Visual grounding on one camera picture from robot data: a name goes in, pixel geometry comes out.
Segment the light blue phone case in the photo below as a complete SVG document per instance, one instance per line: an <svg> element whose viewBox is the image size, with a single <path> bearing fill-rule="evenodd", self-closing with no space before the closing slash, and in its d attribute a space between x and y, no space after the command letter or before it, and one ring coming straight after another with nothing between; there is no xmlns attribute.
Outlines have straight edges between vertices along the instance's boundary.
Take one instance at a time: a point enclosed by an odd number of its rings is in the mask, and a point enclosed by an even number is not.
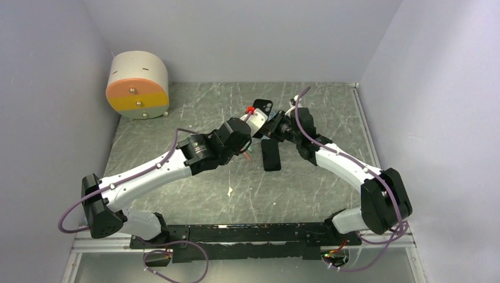
<svg viewBox="0 0 500 283"><path fill-rule="evenodd" d="M273 119L280 119L282 116L283 116L284 112L283 111L278 111L278 112L274 112L274 111L271 111L269 113L269 116L268 116L268 121L271 121Z"/></svg>

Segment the black phone case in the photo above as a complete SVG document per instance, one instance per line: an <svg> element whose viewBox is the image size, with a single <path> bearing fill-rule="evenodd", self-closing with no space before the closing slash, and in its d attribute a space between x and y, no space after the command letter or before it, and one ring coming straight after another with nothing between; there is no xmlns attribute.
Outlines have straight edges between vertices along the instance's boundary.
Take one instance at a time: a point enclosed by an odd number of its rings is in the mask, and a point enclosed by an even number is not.
<svg viewBox="0 0 500 283"><path fill-rule="evenodd" d="M261 110L266 116L269 117L272 107L273 107L273 102L271 100L265 100L265 99L256 99L253 102L252 105L255 109Z"/></svg>

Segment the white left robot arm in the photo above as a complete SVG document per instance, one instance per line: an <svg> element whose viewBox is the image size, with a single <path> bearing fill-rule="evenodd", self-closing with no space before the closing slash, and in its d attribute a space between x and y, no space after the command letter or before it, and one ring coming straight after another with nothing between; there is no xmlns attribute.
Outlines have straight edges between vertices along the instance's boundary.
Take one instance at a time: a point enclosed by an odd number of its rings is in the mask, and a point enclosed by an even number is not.
<svg viewBox="0 0 500 283"><path fill-rule="evenodd" d="M195 176L229 163L251 144L251 115L231 118L208 134L191 134L175 141L166 154L113 177L89 175L82 181L83 203L91 237L101 239L117 232L139 236L155 248L163 247L169 232L159 213L128 207L138 197L170 182Z"/></svg>

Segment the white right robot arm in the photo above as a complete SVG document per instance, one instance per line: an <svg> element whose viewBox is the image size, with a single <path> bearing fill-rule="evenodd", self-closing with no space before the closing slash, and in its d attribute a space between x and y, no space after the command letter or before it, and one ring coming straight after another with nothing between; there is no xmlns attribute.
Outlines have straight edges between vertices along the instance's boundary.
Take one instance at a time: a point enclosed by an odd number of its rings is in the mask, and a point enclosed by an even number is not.
<svg viewBox="0 0 500 283"><path fill-rule="evenodd" d="M299 155L315 166L342 178L360 194L360 206L333 214L331 225L324 229L327 242L337 245L348 233L372 231L381 235L404 223L413 213L400 173L370 166L340 149L330 139L317 133L307 108L286 114L279 111L273 118L256 109L242 116L254 137L268 137L295 144Z"/></svg>

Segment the phone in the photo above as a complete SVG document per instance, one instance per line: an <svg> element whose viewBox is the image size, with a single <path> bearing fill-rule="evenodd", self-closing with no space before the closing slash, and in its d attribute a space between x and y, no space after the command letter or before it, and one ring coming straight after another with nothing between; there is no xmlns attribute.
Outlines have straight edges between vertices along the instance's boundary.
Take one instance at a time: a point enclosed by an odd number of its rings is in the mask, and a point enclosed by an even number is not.
<svg viewBox="0 0 500 283"><path fill-rule="evenodd" d="M281 158L277 141L271 139L262 140L261 152L265 172L276 172L281 170Z"/></svg>

